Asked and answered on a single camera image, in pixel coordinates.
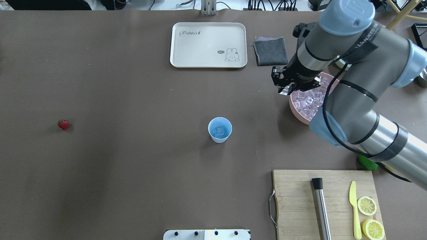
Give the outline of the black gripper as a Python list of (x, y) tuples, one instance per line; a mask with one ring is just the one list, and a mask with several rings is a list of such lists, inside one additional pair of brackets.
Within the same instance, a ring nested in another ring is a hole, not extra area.
[(319, 73), (320, 70), (305, 67), (295, 53), (285, 67), (272, 67), (271, 78), (278, 87), (278, 93), (289, 96), (294, 91), (305, 92), (320, 87)]

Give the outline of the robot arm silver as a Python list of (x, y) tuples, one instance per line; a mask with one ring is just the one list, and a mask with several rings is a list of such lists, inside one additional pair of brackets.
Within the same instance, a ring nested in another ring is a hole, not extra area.
[(374, 20), (369, 0), (333, 0), (298, 46), (286, 67), (273, 67), (279, 93), (319, 87), (317, 76), (341, 58), (351, 67), (310, 129), (334, 146), (349, 143), (426, 189), (426, 143), (400, 124), (386, 119), (373, 106), (388, 87), (410, 84), (426, 67), (426, 51)]

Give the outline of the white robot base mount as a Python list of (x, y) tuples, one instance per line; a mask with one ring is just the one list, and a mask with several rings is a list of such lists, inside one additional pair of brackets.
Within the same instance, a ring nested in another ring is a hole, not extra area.
[(247, 229), (167, 230), (163, 240), (251, 240)]

